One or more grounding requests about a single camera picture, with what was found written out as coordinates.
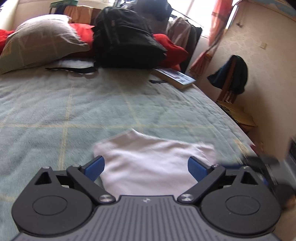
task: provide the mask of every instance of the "black bag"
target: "black bag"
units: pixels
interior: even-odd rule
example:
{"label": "black bag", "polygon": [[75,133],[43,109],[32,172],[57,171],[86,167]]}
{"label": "black bag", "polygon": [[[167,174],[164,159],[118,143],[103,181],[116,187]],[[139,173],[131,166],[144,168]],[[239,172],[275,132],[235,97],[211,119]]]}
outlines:
{"label": "black bag", "polygon": [[146,20],[131,10],[104,8],[92,28],[94,67],[49,68],[91,73],[103,68],[153,69],[166,58],[166,49],[158,43]]}

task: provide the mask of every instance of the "white cloth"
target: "white cloth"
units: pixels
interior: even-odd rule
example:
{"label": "white cloth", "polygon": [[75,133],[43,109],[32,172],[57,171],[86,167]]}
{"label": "white cloth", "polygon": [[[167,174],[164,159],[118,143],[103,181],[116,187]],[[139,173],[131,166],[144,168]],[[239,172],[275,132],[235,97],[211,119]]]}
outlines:
{"label": "white cloth", "polygon": [[104,188],[120,195],[156,196],[180,194],[197,181],[187,168],[190,156],[208,165],[216,161],[213,145],[160,139],[129,130],[96,143],[94,156],[103,156],[100,175]]}

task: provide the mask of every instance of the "thick book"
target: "thick book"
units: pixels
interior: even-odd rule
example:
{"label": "thick book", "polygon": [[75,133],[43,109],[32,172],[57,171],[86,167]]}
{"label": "thick book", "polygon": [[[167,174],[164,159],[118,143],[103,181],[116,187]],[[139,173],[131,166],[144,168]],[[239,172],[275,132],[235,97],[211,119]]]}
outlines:
{"label": "thick book", "polygon": [[170,83],[172,86],[176,87],[179,90],[182,90],[195,82],[195,79],[192,79],[191,77],[174,69],[154,69],[152,74]]}

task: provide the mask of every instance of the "curtain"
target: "curtain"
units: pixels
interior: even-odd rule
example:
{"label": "curtain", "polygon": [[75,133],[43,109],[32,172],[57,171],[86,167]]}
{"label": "curtain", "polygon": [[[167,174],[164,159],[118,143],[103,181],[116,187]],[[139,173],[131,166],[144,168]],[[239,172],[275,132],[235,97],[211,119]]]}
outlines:
{"label": "curtain", "polygon": [[200,54],[190,67],[194,78],[200,77],[206,70],[221,40],[232,11],[233,0],[217,0],[212,12],[212,23],[209,36],[209,48]]}

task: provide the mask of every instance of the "bed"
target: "bed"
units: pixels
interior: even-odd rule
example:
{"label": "bed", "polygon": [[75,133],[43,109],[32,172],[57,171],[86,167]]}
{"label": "bed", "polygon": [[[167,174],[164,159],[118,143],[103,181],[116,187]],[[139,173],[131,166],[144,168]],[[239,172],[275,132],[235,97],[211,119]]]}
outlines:
{"label": "bed", "polygon": [[[50,66],[86,67],[61,60]],[[152,84],[148,70],[99,69],[81,75],[44,66],[0,75],[0,240],[17,228],[14,200],[42,166],[62,170],[92,159],[95,142],[127,129],[215,146],[218,160],[238,162],[251,141],[197,87]]]}

